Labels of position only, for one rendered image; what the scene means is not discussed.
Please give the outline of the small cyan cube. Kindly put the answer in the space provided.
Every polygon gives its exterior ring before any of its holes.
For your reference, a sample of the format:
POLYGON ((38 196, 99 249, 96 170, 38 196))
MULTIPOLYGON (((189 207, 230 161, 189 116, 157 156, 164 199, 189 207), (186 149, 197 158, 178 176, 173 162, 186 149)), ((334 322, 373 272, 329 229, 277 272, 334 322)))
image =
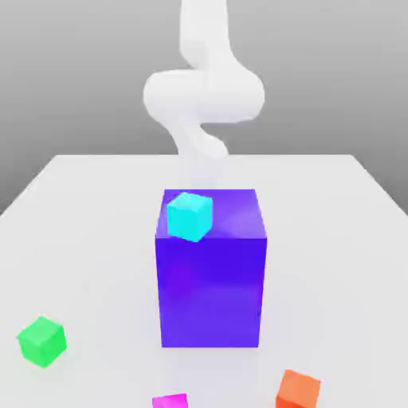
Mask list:
POLYGON ((183 191, 167 206, 167 233, 199 242, 213 225, 213 199, 183 191))

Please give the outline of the small magenta cube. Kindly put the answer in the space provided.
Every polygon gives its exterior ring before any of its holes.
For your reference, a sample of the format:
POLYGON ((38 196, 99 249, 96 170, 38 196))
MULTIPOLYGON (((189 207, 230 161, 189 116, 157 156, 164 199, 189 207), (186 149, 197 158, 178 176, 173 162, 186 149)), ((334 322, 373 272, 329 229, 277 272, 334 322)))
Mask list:
POLYGON ((152 399, 152 408, 188 408, 187 394, 171 394, 152 399))

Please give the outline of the small orange cube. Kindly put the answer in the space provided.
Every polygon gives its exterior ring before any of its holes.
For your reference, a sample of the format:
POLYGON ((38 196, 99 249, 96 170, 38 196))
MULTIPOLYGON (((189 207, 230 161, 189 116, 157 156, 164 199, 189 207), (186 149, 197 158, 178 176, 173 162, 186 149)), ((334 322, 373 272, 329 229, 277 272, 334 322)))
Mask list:
POLYGON ((276 396, 275 408, 316 408, 321 381, 286 370, 276 396))

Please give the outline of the small green cube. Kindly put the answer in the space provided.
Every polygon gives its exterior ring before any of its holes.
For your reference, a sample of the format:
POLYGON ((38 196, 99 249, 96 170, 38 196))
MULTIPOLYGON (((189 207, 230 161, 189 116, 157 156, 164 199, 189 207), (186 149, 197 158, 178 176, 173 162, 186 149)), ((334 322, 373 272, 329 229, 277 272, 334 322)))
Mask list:
POLYGON ((24 328, 17 340, 23 357, 42 368, 48 367, 67 347, 64 327, 44 316, 24 328))

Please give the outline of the large purple box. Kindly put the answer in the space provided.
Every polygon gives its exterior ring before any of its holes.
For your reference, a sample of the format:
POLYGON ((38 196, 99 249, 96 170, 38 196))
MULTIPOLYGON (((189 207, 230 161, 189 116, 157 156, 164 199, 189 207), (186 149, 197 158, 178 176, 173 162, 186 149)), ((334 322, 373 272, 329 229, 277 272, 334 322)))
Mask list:
POLYGON ((199 190, 214 221, 197 243, 167 233, 179 193, 163 192, 155 232, 163 347, 257 347, 268 241, 256 191, 199 190))

